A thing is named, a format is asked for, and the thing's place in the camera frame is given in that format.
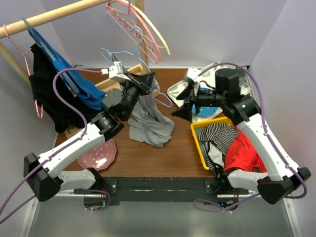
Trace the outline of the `grey tank top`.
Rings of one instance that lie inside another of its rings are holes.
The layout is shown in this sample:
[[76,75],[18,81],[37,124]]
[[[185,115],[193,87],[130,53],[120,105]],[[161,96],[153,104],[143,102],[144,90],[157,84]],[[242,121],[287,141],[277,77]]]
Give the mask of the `grey tank top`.
[[171,139],[175,123],[157,108],[152,93],[140,96],[128,120],[129,138],[161,148]]

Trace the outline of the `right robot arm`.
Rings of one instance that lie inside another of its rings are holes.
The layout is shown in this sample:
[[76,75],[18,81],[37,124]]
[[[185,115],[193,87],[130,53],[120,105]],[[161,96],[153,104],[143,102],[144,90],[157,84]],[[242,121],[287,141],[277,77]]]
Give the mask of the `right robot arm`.
[[236,126],[253,146],[266,170],[247,171],[242,165],[226,165],[219,176],[220,189],[231,194],[238,188],[257,192],[267,203],[276,204],[305,185],[311,172],[299,167],[286,153],[267,126],[264,112],[257,102],[241,93],[236,69],[221,68],[215,71],[215,85],[208,90],[200,87],[200,76],[187,71],[184,81],[187,87],[178,96],[183,105],[172,115],[192,120],[192,108],[220,107],[224,115]]

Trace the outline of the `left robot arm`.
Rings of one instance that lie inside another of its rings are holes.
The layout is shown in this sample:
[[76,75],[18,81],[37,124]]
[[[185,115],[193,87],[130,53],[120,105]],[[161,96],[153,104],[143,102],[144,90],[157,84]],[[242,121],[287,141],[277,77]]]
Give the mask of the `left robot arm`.
[[151,92],[155,72],[138,75],[132,72],[117,73],[113,68],[102,69],[98,74],[123,82],[124,90],[111,89],[102,101],[102,110],[84,129],[50,151],[24,158],[24,178],[39,201],[47,201],[64,190],[83,189],[92,194],[104,186],[103,177],[93,168],[82,171],[64,171],[77,158],[90,149],[116,136],[124,127],[140,96]]

